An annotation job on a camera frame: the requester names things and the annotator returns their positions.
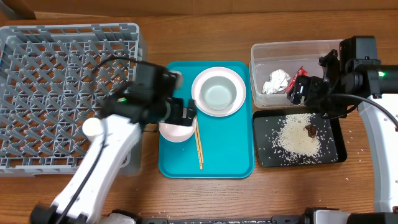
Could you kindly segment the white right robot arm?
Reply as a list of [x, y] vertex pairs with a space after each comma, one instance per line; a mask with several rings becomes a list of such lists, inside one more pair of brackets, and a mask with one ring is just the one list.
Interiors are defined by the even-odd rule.
[[299, 76], [287, 98], [328, 119], [357, 109], [368, 135], [374, 169], [374, 211], [308, 208], [301, 223], [397, 223], [397, 65], [377, 57], [376, 39], [356, 35], [320, 57], [323, 76]]

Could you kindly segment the grey-white bowl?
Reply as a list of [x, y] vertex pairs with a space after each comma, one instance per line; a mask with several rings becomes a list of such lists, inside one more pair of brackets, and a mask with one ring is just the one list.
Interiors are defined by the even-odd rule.
[[208, 78], [201, 86], [201, 98], [207, 107], [214, 110], [223, 110], [232, 105], [236, 98], [234, 83], [221, 76]]

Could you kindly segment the cream white cup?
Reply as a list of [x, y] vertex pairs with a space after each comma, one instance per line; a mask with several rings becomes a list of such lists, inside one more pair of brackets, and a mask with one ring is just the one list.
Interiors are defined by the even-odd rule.
[[90, 142], [100, 141], [104, 137], [106, 121], [99, 118], [88, 118], [81, 127], [83, 134]]

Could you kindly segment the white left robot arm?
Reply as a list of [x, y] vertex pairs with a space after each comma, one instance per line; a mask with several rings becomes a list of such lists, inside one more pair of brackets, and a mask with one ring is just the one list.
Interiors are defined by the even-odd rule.
[[133, 81], [112, 93], [100, 110], [101, 128], [68, 185], [51, 206], [36, 205], [31, 223], [96, 223], [107, 194], [128, 152], [141, 140], [147, 124], [191, 126], [197, 115], [193, 100], [173, 96], [182, 74], [138, 61]]

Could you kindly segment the red snack wrapper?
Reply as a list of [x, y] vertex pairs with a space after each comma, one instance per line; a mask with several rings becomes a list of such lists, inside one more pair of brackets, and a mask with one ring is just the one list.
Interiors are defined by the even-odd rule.
[[307, 76], [307, 74], [308, 74], [308, 72], [307, 72], [303, 67], [300, 67], [300, 68], [297, 70], [295, 76], [292, 78], [291, 82], [288, 84], [287, 88], [285, 89], [285, 92], [286, 92], [286, 93], [291, 92], [292, 89], [294, 88], [296, 79], [297, 79], [298, 77], [300, 77], [300, 76]]

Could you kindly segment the small pink-white bowl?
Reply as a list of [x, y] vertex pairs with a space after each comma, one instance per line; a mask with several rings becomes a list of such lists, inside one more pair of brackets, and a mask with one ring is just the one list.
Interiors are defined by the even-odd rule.
[[170, 142], [184, 142], [195, 132], [197, 120], [194, 119], [191, 126], [178, 126], [174, 124], [160, 123], [160, 134]]

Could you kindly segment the white tissue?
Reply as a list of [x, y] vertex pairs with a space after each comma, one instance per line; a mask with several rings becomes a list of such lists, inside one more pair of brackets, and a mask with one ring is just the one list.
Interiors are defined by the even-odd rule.
[[268, 95], [285, 91], [290, 81], [290, 75], [282, 69], [273, 71], [269, 78], [270, 80], [265, 82], [262, 87], [262, 92]]

